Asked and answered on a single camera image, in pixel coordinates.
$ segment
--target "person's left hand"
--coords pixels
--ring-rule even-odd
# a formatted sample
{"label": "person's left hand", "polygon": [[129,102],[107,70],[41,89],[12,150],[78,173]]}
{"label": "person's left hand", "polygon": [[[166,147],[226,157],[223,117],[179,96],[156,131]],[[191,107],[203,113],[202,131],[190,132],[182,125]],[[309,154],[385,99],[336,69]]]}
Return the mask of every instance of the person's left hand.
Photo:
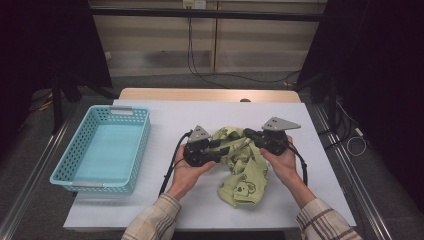
{"label": "person's left hand", "polygon": [[178,201],[194,187],[200,175],[209,171],[216,164],[214,161],[210,161],[201,167],[190,166],[183,160],[184,147],[185,144],[180,145],[177,155],[175,156],[174,164],[176,165],[174,168],[174,177],[172,185],[167,191],[168,194]]}

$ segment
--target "striped sleeve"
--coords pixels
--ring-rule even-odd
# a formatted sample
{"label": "striped sleeve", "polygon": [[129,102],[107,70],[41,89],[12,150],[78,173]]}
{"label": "striped sleeve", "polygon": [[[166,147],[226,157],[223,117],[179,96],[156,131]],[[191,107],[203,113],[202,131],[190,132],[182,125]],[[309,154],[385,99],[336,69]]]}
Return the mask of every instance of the striped sleeve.
{"label": "striped sleeve", "polygon": [[337,211],[320,199],[309,202],[296,222],[302,239],[362,239]]}
{"label": "striped sleeve", "polygon": [[130,223],[122,240],[171,239],[180,209],[181,205],[171,195],[160,195],[153,206],[141,212]]}

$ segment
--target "basket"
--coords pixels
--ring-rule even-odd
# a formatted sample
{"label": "basket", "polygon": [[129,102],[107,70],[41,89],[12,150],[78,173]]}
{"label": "basket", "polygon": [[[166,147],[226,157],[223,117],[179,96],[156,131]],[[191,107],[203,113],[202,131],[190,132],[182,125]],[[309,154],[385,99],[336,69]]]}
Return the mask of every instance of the basket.
{"label": "basket", "polygon": [[146,108],[90,107],[50,182],[73,192],[133,193],[149,132]]}

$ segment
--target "power outlet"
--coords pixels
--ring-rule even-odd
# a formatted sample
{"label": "power outlet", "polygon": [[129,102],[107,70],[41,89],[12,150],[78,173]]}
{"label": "power outlet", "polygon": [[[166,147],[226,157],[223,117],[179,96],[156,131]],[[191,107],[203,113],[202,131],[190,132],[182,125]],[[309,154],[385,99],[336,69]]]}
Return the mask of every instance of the power outlet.
{"label": "power outlet", "polygon": [[206,9],[206,0],[194,0],[194,9]]}
{"label": "power outlet", "polygon": [[194,0],[183,0],[183,9],[194,9]]}

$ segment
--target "person's right hand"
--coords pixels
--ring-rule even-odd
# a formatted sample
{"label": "person's right hand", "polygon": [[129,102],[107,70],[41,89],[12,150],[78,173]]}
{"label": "person's right hand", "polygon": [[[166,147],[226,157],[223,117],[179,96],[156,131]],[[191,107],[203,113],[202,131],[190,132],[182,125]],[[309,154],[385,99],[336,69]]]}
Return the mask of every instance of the person's right hand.
{"label": "person's right hand", "polygon": [[[290,145],[292,145],[293,138],[291,136],[287,136],[287,138]],[[259,151],[261,152],[262,156],[271,163],[275,174],[284,185],[287,186],[292,181],[297,181],[300,179],[300,176],[296,171],[296,155],[293,151],[287,149],[280,156],[276,156],[264,148],[261,148]]]}

